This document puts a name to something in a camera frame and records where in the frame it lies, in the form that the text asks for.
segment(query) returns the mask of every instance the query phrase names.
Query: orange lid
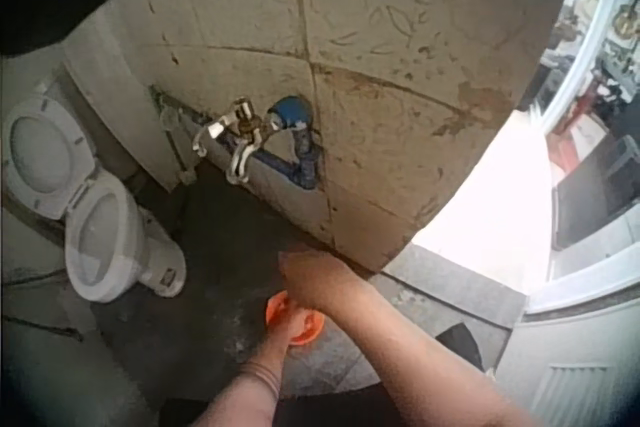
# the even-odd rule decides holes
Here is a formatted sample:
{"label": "orange lid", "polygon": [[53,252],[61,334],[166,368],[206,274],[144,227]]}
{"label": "orange lid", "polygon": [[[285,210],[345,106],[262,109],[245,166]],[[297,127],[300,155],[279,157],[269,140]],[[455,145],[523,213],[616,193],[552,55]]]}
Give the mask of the orange lid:
{"label": "orange lid", "polygon": [[[266,321],[267,325],[283,310],[287,308],[289,295],[286,290],[278,292],[267,302]],[[315,310],[310,310],[307,318],[304,319],[304,332],[291,339],[289,345],[305,345],[314,340],[324,327],[324,315]]]}

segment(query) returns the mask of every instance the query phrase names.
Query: person's right hand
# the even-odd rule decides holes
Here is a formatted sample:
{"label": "person's right hand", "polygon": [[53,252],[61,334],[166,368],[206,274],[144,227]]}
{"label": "person's right hand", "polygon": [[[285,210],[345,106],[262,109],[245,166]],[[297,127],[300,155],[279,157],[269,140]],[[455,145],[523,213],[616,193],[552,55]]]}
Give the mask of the person's right hand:
{"label": "person's right hand", "polygon": [[353,289],[368,285],[344,262],[327,252],[282,252],[279,260],[289,297],[303,307],[324,313],[340,304]]}

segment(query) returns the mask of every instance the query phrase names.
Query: faucet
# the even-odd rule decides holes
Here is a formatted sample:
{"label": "faucet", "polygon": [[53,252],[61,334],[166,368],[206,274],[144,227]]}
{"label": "faucet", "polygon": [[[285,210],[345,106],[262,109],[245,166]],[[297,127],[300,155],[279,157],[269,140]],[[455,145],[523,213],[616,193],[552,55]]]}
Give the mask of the faucet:
{"label": "faucet", "polygon": [[229,183],[240,184],[249,180],[247,162],[251,155],[260,150],[269,137],[283,129],[283,122],[275,112],[267,113],[262,119],[255,113],[251,101],[241,97],[232,103],[229,112],[205,124],[196,133],[193,150],[200,157],[206,156],[207,150],[202,143],[204,134],[208,133],[209,137],[217,139],[234,125],[239,137],[226,170],[226,177]]}

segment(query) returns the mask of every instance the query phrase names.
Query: water pipe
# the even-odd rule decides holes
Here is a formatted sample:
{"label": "water pipe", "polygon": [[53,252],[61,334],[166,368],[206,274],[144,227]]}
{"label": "water pipe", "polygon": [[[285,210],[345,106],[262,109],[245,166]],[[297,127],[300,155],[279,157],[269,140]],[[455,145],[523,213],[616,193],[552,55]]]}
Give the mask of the water pipe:
{"label": "water pipe", "polygon": [[[197,125],[205,126],[214,120],[160,91],[155,86],[151,86],[149,90],[156,103],[176,109]],[[276,102],[268,110],[267,115],[272,119],[277,118],[279,124],[277,131],[291,131],[298,162],[286,161],[263,148],[254,152],[252,157],[279,172],[301,189],[315,189],[318,185],[317,164],[320,148],[315,144],[311,135],[312,117],[309,103],[301,97],[285,97]],[[230,154],[235,152],[240,140],[240,136],[230,130],[225,130],[216,138],[216,141]]]}

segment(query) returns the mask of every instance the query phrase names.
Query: white toilet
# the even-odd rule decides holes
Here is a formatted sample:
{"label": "white toilet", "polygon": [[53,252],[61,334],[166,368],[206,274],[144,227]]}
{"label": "white toilet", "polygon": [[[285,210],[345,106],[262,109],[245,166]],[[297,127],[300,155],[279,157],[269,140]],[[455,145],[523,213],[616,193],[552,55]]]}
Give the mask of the white toilet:
{"label": "white toilet", "polygon": [[110,302],[136,281],[163,297],[182,290],[180,247],[98,164],[91,139],[62,105],[34,95],[15,106],[2,150],[11,193],[44,217],[65,217],[67,272],[80,296]]}

